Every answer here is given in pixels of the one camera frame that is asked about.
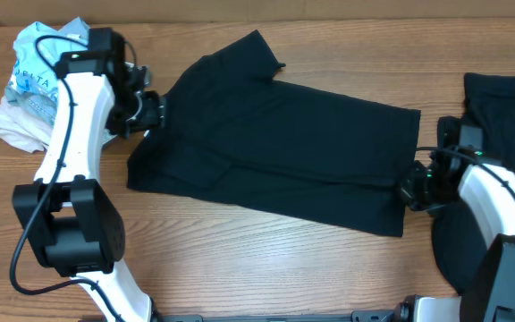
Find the black cloth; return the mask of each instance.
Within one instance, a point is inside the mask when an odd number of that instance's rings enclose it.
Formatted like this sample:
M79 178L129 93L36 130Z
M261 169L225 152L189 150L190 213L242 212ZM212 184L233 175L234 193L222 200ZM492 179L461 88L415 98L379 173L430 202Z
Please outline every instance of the black cloth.
M462 118L445 117L439 127L458 123L483 129L483 150L502 160L515 173L515 77L464 76L465 113ZM470 285L486 246L472 213L464 203L438 211L433 225L436 263L447 281L463 293Z
M401 236L420 112L273 80L283 66L257 31L193 64L128 187Z

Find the black garment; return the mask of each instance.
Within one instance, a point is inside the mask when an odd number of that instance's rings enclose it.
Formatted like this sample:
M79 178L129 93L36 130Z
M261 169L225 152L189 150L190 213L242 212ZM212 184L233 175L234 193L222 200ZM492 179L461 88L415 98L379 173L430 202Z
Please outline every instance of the black garment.
M464 87L465 114L461 120L442 118L439 127L451 127L459 122L481 127L485 139L483 150L499 157L515 173L515 77L468 73L464 76ZM436 263L456 291L463 293L484 258L486 246L464 203L438 213L433 225Z
M273 80L283 66L257 31L193 64L128 187L401 236L419 111Z

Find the wooden floor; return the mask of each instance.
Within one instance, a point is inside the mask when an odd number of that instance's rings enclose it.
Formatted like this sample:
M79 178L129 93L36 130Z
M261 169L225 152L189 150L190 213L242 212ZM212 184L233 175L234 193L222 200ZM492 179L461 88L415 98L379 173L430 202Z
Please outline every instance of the wooden floor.
M279 61L287 63L279 80L421 109L419 145L435 144L438 117L460 114L464 72L515 75L515 19L114 27L136 47L139 63L152 67L159 92L202 55L258 29ZM0 97L19 31L0 28ZM413 293L453 294L436 268L425 214L408 211L404 237L384 238L129 191L125 161L139 141L135 135L105 150L101 183L124 218L127 263L166 314L344 313L392 308ZM28 297L8 281L21 233L11 193L14 185L32 181L42 157L0 140L0 321L73 321L98 313L79 287ZM28 287L61 280L54 270L38 266L29 247L19 278Z

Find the white cloth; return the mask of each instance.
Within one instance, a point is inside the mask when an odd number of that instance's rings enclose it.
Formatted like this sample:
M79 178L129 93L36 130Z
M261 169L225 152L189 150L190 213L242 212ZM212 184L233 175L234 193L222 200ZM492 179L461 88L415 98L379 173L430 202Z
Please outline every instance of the white cloth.
M30 153L43 151L49 146L52 130L42 119L1 98L0 138L11 146Z

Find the white leg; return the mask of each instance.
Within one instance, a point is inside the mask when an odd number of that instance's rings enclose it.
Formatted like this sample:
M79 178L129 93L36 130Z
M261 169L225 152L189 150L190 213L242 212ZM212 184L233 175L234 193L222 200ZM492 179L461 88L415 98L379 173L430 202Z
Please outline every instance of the white leg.
M77 274L76 278L88 278L97 282L105 292L109 301L113 304L117 314L120 314L126 322L150 322L152 314L152 301L143 293L134 281L131 271L126 266L124 259L114 263L111 274L102 272L89 272ZM106 308L105 303L96 291L91 291L90 286L81 284L93 301L98 305L108 322L115 322L115 318Z

